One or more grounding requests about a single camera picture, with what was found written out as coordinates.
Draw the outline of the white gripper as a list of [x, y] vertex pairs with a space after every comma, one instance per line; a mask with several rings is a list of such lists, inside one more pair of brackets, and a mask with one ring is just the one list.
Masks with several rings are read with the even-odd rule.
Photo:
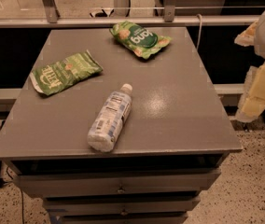
[[[253, 46], [255, 53], [265, 59], [265, 11], [243, 32], [234, 43], [243, 47]], [[244, 80], [244, 93], [238, 103], [235, 118], [244, 123], [257, 119], [265, 110], [265, 62], [260, 67], [251, 66]]]

